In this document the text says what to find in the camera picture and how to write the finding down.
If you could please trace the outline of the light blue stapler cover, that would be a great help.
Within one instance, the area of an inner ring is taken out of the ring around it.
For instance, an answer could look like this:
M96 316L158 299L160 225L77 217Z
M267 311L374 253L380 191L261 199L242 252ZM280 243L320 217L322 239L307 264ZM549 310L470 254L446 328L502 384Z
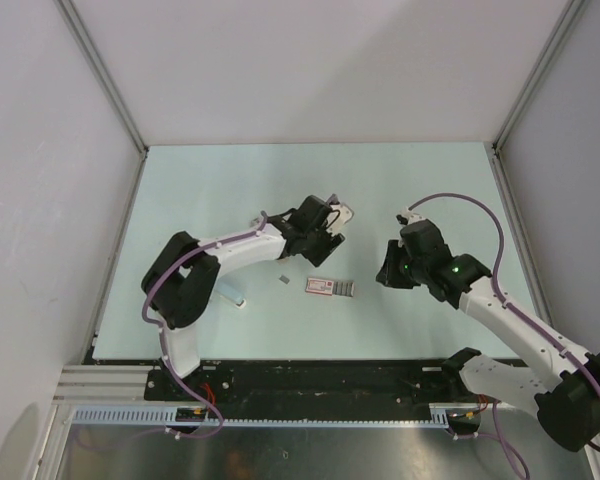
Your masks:
M246 297L244 294L224 281L216 283L215 291L238 309L241 309L246 305Z

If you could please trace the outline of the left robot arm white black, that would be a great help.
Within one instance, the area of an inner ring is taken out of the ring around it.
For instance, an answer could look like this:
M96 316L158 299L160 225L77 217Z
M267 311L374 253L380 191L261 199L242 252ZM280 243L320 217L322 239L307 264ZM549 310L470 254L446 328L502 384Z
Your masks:
M261 212L254 226L225 237L196 239L174 234L141 281L144 322L158 328L166 387L177 398L194 397L201 387L201 357L195 323L203 316L218 280L264 261L296 255L321 266L344 241L354 212L336 195L307 196L297 208L270 216Z

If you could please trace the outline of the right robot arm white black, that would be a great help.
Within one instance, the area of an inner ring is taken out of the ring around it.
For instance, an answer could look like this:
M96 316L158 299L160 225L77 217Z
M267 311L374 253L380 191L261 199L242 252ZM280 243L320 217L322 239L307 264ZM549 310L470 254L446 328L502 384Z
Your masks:
M377 282L426 288L489 329L524 363L511 367L466 347L445 361L443 393L453 401L473 393L502 400L535 417L567 451L591 445L600 434L600 352L589 352L537 317L524 319L508 296L495 293L491 271L469 254L453 255L430 220L418 214L397 220L400 236L388 242Z

